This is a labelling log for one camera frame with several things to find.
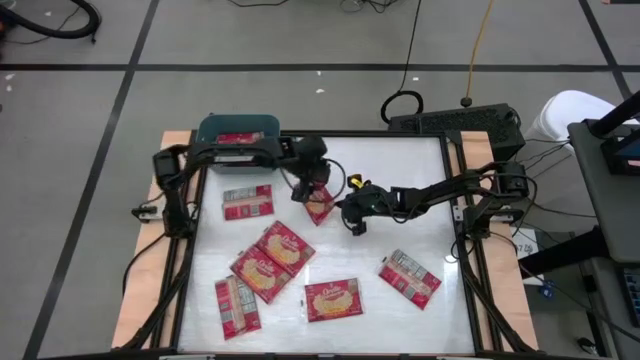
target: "wire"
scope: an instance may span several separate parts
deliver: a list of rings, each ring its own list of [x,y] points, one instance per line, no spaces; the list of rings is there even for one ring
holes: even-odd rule
[[[533,204],[533,206],[537,207],[538,209],[542,210],[542,211],[546,211],[546,212],[551,212],[554,214],[560,214],[560,215],[566,215],[566,216],[575,216],[575,217],[582,217],[582,218],[588,218],[588,219],[597,219],[598,217],[595,215],[586,215],[586,214],[576,214],[576,213],[570,213],[570,212],[566,212],[566,211],[560,211],[560,210],[555,210],[555,209],[549,209],[546,208],[542,205],[538,205],[536,204],[533,200],[531,202]]]
[[[342,165],[340,165],[339,162],[337,162],[337,161],[335,161],[333,159],[325,158],[325,160],[327,160],[330,163],[336,164],[340,168],[340,171],[342,171],[342,186],[340,186],[340,190],[338,191],[338,193],[334,197],[332,197],[330,200],[318,201],[318,200],[309,199],[308,202],[319,203],[319,204],[325,204],[325,203],[334,202],[340,195],[342,195],[342,192],[344,191],[344,188],[347,186],[347,172],[344,171],[344,168],[342,167]],[[284,178],[284,181],[287,183],[287,185],[289,185],[289,188],[291,190],[293,190],[294,186],[293,186],[293,184],[291,184],[291,181],[289,181],[289,178],[287,177],[287,174],[284,172],[282,167],[280,167],[280,173],[282,174],[282,177]]]
[[[411,30],[411,41],[409,42],[409,52],[407,53],[407,61],[404,64],[404,74],[402,75],[402,83],[400,84],[400,88],[398,89],[398,92],[402,91],[402,89],[404,88],[404,83],[407,80],[407,71],[409,71],[409,61],[411,60],[411,52],[413,51],[413,39],[416,36],[416,27],[418,26],[418,17],[420,16],[421,5],[422,5],[422,0],[419,0],[418,7],[416,8],[416,15],[413,19],[413,30]]]
[[[62,28],[67,24],[67,22],[69,22],[69,20],[71,20],[72,17],[74,17],[78,11],[80,11],[80,6],[78,6],[74,12],[72,12],[69,16],[67,16],[64,21],[62,22],[62,24],[60,24],[60,26],[58,26],[58,28],[56,29],[56,31],[60,31],[62,30]],[[5,40],[5,42],[9,43],[9,44],[18,44],[18,45],[33,45],[33,44],[37,44],[39,42],[43,42],[45,40],[49,40],[51,39],[51,36],[45,36],[43,38],[37,39],[37,40],[33,40],[33,41],[12,41],[12,40]]]
[[[385,12],[387,10],[387,8],[391,5],[393,5],[394,3],[398,2],[398,0],[389,0],[385,3],[379,3],[377,1],[373,1],[373,0],[364,0],[365,2],[368,2],[369,5],[371,5],[371,7],[373,8],[373,10],[375,10],[378,14],[382,14],[383,12]]]
[[[131,259],[131,261],[129,261],[127,268],[124,270],[124,275],[122,276],[122,296],[124,296],[124,293],[127,290],[127,280],[129,280],[129,271],[131,270],[131,267],[133,266],[133,264],[138,260],[138,258],[142,254],[149,251],[152,247],[156,246],[156,244],[158,244],[160,240],[164,239],[165,237],[164,235],[165,234],[162,233],[162,235],[158,236],[155,240],[149,243],[149,245],[142,248],[142,250],[140,250],[140,252],[138,252],[136,256],[134,256],[133,259]]]
[[[569,140],[560,143],[560,145],[550,147],[549,149],[546,149],[545,151],[543,151],[541,153],[538,153],[538,154],[535,154],[535,155],[533,155],[531,157],[528,157],[528,158],[526,158],[524,160],[520,160],[520,161],[518,161],[518,163],[523,163],[525,161],[531,161],[531,160],[533,160],[533,159],[535,159],[535,158],[537,158],[539,156],[546,156],[549,153],[553,153],[553,152],[558,151],[559,149],[562,149],[562,147],[567,145],[568,143],[569,143]]]
[[[531,165],[527,166],[525,170],[529,170],[529,169],[531,169],[532,167],[536,166],[539,162],[541,162],[542,160],[544,160],[544,158],[546,158],[547,156],[550,156],[550,155],[552,155],[552,154],[554,154],[554,153],[556,153],[556,152],[560,151],[561,149],[562,149],[562,146],[561,146],[561,147],[556,148],[555,150],[553,150],[553,151],[551,151],[551,152],[549,152],[549,153],[547,153],[547,154],[542,155],[542,156],[540,157],[540,159],[538,159],[538,160],[537,160],[536,162],[534,162],[533,164],[531,164]]]
[[[622,327],[616,325],[615,323],[613,323],[611,320],[609,320],[606,316],[600,314],[599,312],[595,311],[592,307],[587,306],[585,304],[583,304],[580,300],[576,299],[574,296],[572,296],[571,294],[569,294],[567,291],[559,288],[556,284],[549,282],[549,281],[544,281],[544,279],[542,279],[539,276],[534,275],[531,271],[527,270],[524,266],[520,265],[520,269],[522,269],[522,271],[526,272],[527,274],[529,274],[529,276],[534,277],[540,281],[542,281],[543,283],[551,286],[552,288],[558,290],[560,293],[562,293],[564,296],[566,296],[567,298],[569,298],[571,301],[573,301],[574,303],[576,303],[577,305],[579,305],[580,307],[584,308],[585,310],[587,310],[588,312],[590,312],[593,316],[595,316],[596,318],[598,318],[599,320],[607,323],[609,326],[611,326],[612,328],[614,328],[615,330],[617,330],[618,332],[620,332],[622,335],[625,335],[626,337],[628,337],[629,339],[640,343],[640,338],[633,335],[632,333],[628,332],[627,330],[623,329]]]
[[[416,8],[416,15],[413,19],[413,30],[411,31],[411,41],[409,42],[409,52],[407,54],[407,61],[404,64],[404,73],[402,75],[402,83],[400,84],[400,88],[393,95],[389,96],[384,103],[382,103],[382,107],[380,108],[380,117],[382,121],[389,124],[391,120],[387,116],[387,107],[393,100],[399,98],[400,96],[409,95],[413,96],[418,102],[418,110],[416,110],[416,114],[420,114],[424,110],[424,99],[422,99],[422,95],[417,91],[413,90],[402,90],[404,88],[404,83],[407,80],[407,72],[409,71],[409,61],[411,60],[411,52],[413,51],[413,40],[416,36],[416,27],[418,26],[418,18],[420,16],[420,6],[422,6],[422,0],[418,0],[418,7]]]
[[[163,191],[161,191],[161,192],[160,192],[160,194],[156,195],[156,196],[155,196],[155,197],[153,197],[152,199],[149,199],[149,200],[147,200],[147,201],[141,202],[141,203],[140,203],[140,205],[138,205],[138,207],[139,207],[139,208],[141,208],[141,207],[143,207],[143,206],[145,206],[145,205],[151,204],[152,202],[157,201],[158,199],[160,199],[160,198],[161,198],[161,197],[163,197],[163,196],[164,196],[164,192],[163,192]]]
[[[482,40],[482,36],[484,35],[484,29],[487,26],[487,21],[489,20],[489,15],[491,14],[491,8],[493,7],[493,1],[494,0],[489,0],[487,11],[484,13],[482,25],[480,25],[480,31],[478,32],[478,37],[476,38],[476,42],[473,45],[473,51],[471,52],[471,61],[469,62],[469,78],[467,79],[467,93],[465,96],[466,98],[469,98],[469,95],[471,94],[471,84],[473,82],[473,65],[476,61],[476,52],[478,51],[478,45],[480,45],[480,41]]]
[[[98,31],[98,27],[100,27],[100,16],[98,16],[95,6],[91,5],[85,0],[70,0],[70,1],[78,5],[80,8],[82,8],[82,10],[84,10],[89,16],[89,21],[87,22],[87,24],[77,30],[62,31],[60,30],[62,27],[58,29],[50,29],[48,27],[42,26],[40,24],[36,24],[33,21],[28,20],[2,5],[0,5],[0,18],[7,20],[7,22],[9,23],[20,25],[38,34],[54,37],[58,39],[79,39],[85,36],[89,36],[91,34],[95,34],[95,32]]]
[[[551,241],[553,241],[554,243],[556,243],[556,244],[560,244],[560,241],[558,241],[556,238],[554,238],[553,236],[551,236],[551,234],[549,234],[549,232],[547,232],[546,230],[544,230],[544,229],[542,229],[542,228],[540,228],[540,227],[538,227],[538,226],[535,226],[535,225],[533,225],[533,224],[530,224],[530,223],[528,223],[528,222],[526,222],[526,221],[522,221],[522,223],[523,223],[523,224],[525,224],[525,225],[527,225],[527,226],[531,226],[531,227],[532,227],[532,228],[534,228],[535,230],[538,230],[538,231],[540,231],[541,233],[545,234],[545,235],[546,235],[546,236],[547,236]]]
[[[288,2],[289,0],[282,0],[280,2],[277,3],[260,3],[260,4],[238,4],[237,2],[235,2],[234,0],[227,0],[228,2],[232,3],[233,5],[237,6],[237,7],[257,7],[257,6],[280,6],[286,2]]]

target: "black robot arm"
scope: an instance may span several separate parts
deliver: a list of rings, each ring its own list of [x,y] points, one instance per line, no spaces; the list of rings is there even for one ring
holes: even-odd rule
[[[490,188],[481,185],[483,179],[491,180]],[[526,179],[524,167],[512,162],[494,162],[480,169],[466,170],[424,189],[391,187],[386,191],[369,180],[362,182],[360,175],[352,175],[347,183],[353,192],[336,205],[341,208],[345,223],[353,224],[347,225],[353,235],[361,235],[366,232],[365,217],[387,216],[404,223],[442,202],[469,194],[480,195],[483,199],[478,205],[464,210],[464,232],[477,233],[488,228],[489,219],[494,215],[522,216],[519,210],[502,208],[529,195]]]
[[[153,156],[153,165],[156,183],[166,199],[162,213],[166,235],[184,238],[193,232],[193,222],[179,190],[202,167],[283,168],[300,180],[294,187],[291,199],[307,202],[313,191],[329,179],[329,164],[323,158],[326,152],[327,147],[319,137],[306,137],[300,141],[290,137],[270,137],[250,145],[195,143],[190,146],[176,145],[158,152]],[[181,154],[186,155],[184,168],[180,166]]]

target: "white tray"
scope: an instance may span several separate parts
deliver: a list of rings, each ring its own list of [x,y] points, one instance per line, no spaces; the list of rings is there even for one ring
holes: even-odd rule
[[[347,175],[389,189],[422,188],[445,179],[437,138],[324,138],[327,157],[340,162]],[[332,166],[328,185],[340,187]],[[225,221],[222,192],[273,185],[275,215]],[[303,205],[290,200],[291,190],[279,171],[269,175],[219,175],[208,170],[203,208],[187,291],[179,348],[183,352],[274,353],[413,353],[471,354],[473,342],[457,264],[444,261],[454,241],[448,203],[426,215],[396,224],[368,218],[366,234],[354,237],[334,209],[316,227]],[[231,274],[237,254],[253,244],[274,220],[280,220],[317,253],[277,295],[271,305],[258,298],[262,329],[225,341],[214,283]],[[378,277],[382,259],[401,249],[442,280],[424,311]],[[356,277],[364,314],[308,323],[301,306],[304,285]]]

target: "black cable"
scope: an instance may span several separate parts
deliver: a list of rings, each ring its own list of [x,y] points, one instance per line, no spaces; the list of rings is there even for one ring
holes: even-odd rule
[[[396,2],[398,2],[398,0],[388,0],[384,3],[379,3],[377,1],[373,1],[373,0],[364,0],[365,2],[369,3],[369,5],[371,5],[371,7],[373,8],[373,10],[375,10],[378,14],[382,14],[383,12],[385,12],[387,10],[387,8],[393,4],[395,4]]]
[[[335,161],[333,159],[325,158],[325,160],[327,160],[330,163],[336,164],[340,168],[340,171],[342,172],[342,186],[340,186],[340,190],[338,191],[338,193],[335,196],[333,196],[331,198],[331,200],[321,201],[321,200],[311,200],[311,199],[309,199],[308,202],[320,203],[320,204],[334,202],[340,195],[342,195],[342,192],[344,191],[344,188],[347,186],[347,172],[344,170],[342,165],[340,165],[339,162],[337,162],[337,161]],[[289,188],[291,190],[293,190],[293,188],[294,188],[293,184],[291,184],[291,181],[289,181],[289,178],[287,177],[287,174],[284,172],[282,167],[280,167],[280,173],[282,174],[282,177],[284,178],[284,181],[287,183],[287,185],[289,185]]]
[[[143,207],[145,205],[151,204],[152,202],[157,201],[158,199],[160,199],[163,196],[164,196],[164,192],[161,191],[160,194],[154,196],[153,198],[151,198],[151,199],[149,199],[147,201],[141,202],[140,205],[138,205],[138,207],[141,208],[141,207]]]
[[[549,149],[547,149],[547,150],[545,150],[545,151],[543,151],[543,152],[541,152],[541,153],[535,154],[535,155],[533,155],[533,156],[531,156],[531,157],[529,157],[529,158],[527,158],[527,159],[520,160],[520,161],[518,161],[518,162],[519,162],[519,163],[523,163],[523,162],[525,162],[525,161],[531,161],[531,160],[533,160],[533,159],[535,159],[535,158],[537,158],[537,157],[539,157],[539,156],[545,156],[545,155],[547,155],[549,152],[555,152],[555,151],[558,151],[559,149],[562,149],[562,147],[563,147],[563,146],[565,146],[565,145],[567,145],[568,143],[569,143],[569,140],[564,141],[564,142],[560,143],[560,145],[558,145],[558,146],[553,146],[553,147],[551,147],[551,148],[549,148]]]
[[[57,30],[61,30],[69,20],[71,20],[71,18],[78,13],[78,11],[80,11],[80,6],[78,6],[76,8],[76,10],[74,12],[72,12],[69,16],[67,16],[64,21],[62,22],[62,24],[60,24],[60,26],[58,26]],[[33,40],[33,41],[12,41],[12,40],[5,40],[6,43],[9,44],[18,44],[18,45],[32,45],[32,44],[37,44],[39,42],[43,42],[45,40],[49,40],[51,39],[51,36],[45,36],[43,38],[37,39],[37,40]]]
[[[424,109],[424,100],[422,99],[422,96],[420,95],[420,93],[413,90],[402,90],[404,88],[404,83],[407,80],[407,72],[409,71],[409,62],[411,60],[411,52],[413,51],[413,39],[416,36],[416,27],[418,26],[418,17],[420,16],[421,5],[422,5],[422,0],[418,0],[416,15],[415,15],[415,18],[413,19],[413,30],[411,31],[411,41],[409,43],[409,52],[407,54],[407,61],[404,65],[404,74],[402,75],[402,83],[400,84],[400,88],[398,89],[398,91],[396,91],[395,94],[391,95],[382,104],[382,107],[380,108],[380,117],[382,118],[382,121],[384,121],[387,124],[390,123],[390,120],[387,117],[387,107],[389,106],[389,104],[391,104],[393,100],[399,98],[400,96],[404,96],[404,95],[413,96],[418,101],[418,110],[416,110],[416,114],[420,114]]]
[[[538,159],[538,160],[537,160],[536,162],[534,162],[533,164],[531,164],[531,165],[527,166],[527,167],[525,168],[525,170],[529,170],[529,169],[531,169],[532,167],[536,166],[539,162],[541,162],[542,160],[544,160],[544,158],[546,158],[547,156],[550,156],[550,155],[552,155],[552,154],[555,154],[556,152],[560,151],[561,149],[562,149],[562,147],[559,147],[559,148],[557,148],[556,150],[553,150],[553,151],[551,151],[551,152],[549,152],[549,153],[546,153],[546,154],[542,155],[542,156],[540,157],[540,159]]]
[[[49,29],[23,18],[22,16],[16,14],[15,12],[2,5],[0,5],[0,18],[7,19],[8,23],[20,25],[38,34],[59,39],[79,39],[94,34],[96,31],[98,31],[98,27],[100,27],[100,16],[96,12],[95,7],[85,0],[70,1],[78,5],[78,7],[82,8],[82,10],[84,10],[87,15],[89,15],[89,21],[87,22],[87,24],[78,30],[63,31],[61,30],[61,28]]]
[[[136,254],[136,256],[133,257],[133,259],[131,259],[131,261],[129,261],[127,268],[124,270],[124,275],[122,276],[122,296],[124,296],[124,292],[127,290],[127,280],[129,280],[129,271],[131,270],[131,267],[133,266],[133,264],[135,264],[135,262],[138,260],[138,258],[142,254],[149,251],[149,249],[151,249],[156,244],[158,244],[160,240],[164,239],[165,237],[164,235],[165,234],[162,233],[162,235],[158,236],[158,238],[156,238],[151,243],[149,243],[149,245],[145,246],[142,250],[140,250],[139,253]]]
[[[627,330],[623,329],[622,327],[616,325],[615,323],[613,323],[611,320],[609,320],[606,316],[601,315],[599,312],[595,311],[592,307],[587,306],[585,304],[583,304],[580,300],[576,299],[574,296],[572,296],[571,294],[569,294],[568,292],[562,290],[561,288],[559,288],[556,284],[552,283],[552,282],[548,282],[548,281],[544,281],[544,279],[542,279],[539,276],[534,275],[531,271],[527,270],[524,266],[520,265],[520,269],[522,269],[522,271],[526,272],[527,274],[529,274],[529,276],[534,277],[540,281],[542,281],[543,283],[551,286],[552,288],[558,290],[560,293],[562,293],[564,296],[566,296],[567,298],[569,298],[571,301],[573,301],[574,303],[576,303],[577,305],[579,305],[580,307],[582,307],[583,309],[587,310],[588,312],[590,312],[593,316],[595,316],[596,318],[598,318],[598,320],[603,321],[605,323],[607,323],[609,326],[611,326],[612,328],[614,328],[615,330],[617,330],[618,332],[620,332],[622,335],[625,335],[626,337],[628,337],[629,339],[640,343],[640,338],[633,335],[632,333],[628,332]]]
[[[542,210],[542,211],[546,211],[546,212],[550,212],[550,213],[554,213],[554,214],[559,214],[559,215],[566,215],[566,216],[575,216],[575,217],[582,217],[582,218],[588,218],[588,219],[597,219],[598,217],[595,215],[586,215],[586,214],[576,214],[576,213],[570,213],[570,212],[566,212],[566,211],[560,211],[560,210],[555,210],[555,209],[549,209],[546,208],[542,205],[538,205],[536,204],[533,200],[531,201],[531,203],[533,204],[533,206],[537,207],[538,209]]]
[[[534,228],[535,230],[538,230],[538,231],[540,231],[541,233],[545,234],[545,235],[546,235],[546,236],[547,236],[551,241],[553,241],[554,243],[556,243],[556,244],[560,244],[560,241],[558,241],[556,238],[554,238],[553,236],[551,236],[551,234],[549,234],[549,232],[548,232],[548,231],[546,231],[546,230],[544,230],[544,229],[542,229],[542,228],[540,228],[540,227],[538,227],[538,226],[535,226],[535,225],[533,225],[533,224],[530,224],[530,223],[528,223],[528,222],[526,222],[526,221],[522,221],[522,223],[523,223],[523,224],[525,224],[525,225],[527,225],[527,226],[531,226],[531,227],[532,227],[532,228]]]
[[[235,2],[234,0],[227,0],[228,2],[232,3],[233,5],[237,6],[237,7],[256,7],[256,6],[280,6],[284,3],[286,3],[289,0],[282,0],[280,2],[277,3],[259,3],[259,4],[238,4],[237,2]]]
[[[449,253],[451,254],[451,257],[456,259],[456,261],[460,261],[460,257],[456,256],[453,254],[453,248],[457,248],[458,241],[454,241],[453,244],[451,244],[451,248],[449,249]],[[476,249],[476,241],[471,239],[471,247],[469,248],[469,250],[467,251],[467,256],[471,255],[471,253]]]

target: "cracker package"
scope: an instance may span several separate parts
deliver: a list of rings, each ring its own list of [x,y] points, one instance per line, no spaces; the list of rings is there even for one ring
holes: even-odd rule
[[[316,252],[280,221],[274,222],[265,231],[256,246],[291,277],[295,277]]]
[[[422,310],[441,283],[399,249],[385,261],[378,275]]]
[[[225,220],[238,220],[273,214],[271,185],[225,191],[222,194],[222,212]]]
[[[233,271],[267,304],[282,290],[291,276],[256,246],[251,246],[231,265]]]
[[[309,322],[362,314],[358,279],[306,285]]]
[[[331,201],[331,194],[326,187],[322,187],[320,190],[314,191],[309,196],[309,200],[312,201],[305,203],[304,207],[311,216],[311,221],[318,226],[333,209],[334,203]]]
[[[216,296],[224,339],[260,329],[258,306],[253,291],[237,276],[216,283]]]
[[[218,144],[253,144],[264,137],[263,132],[255,133],[239,133],[239,134],[220,134],[216,138]]]

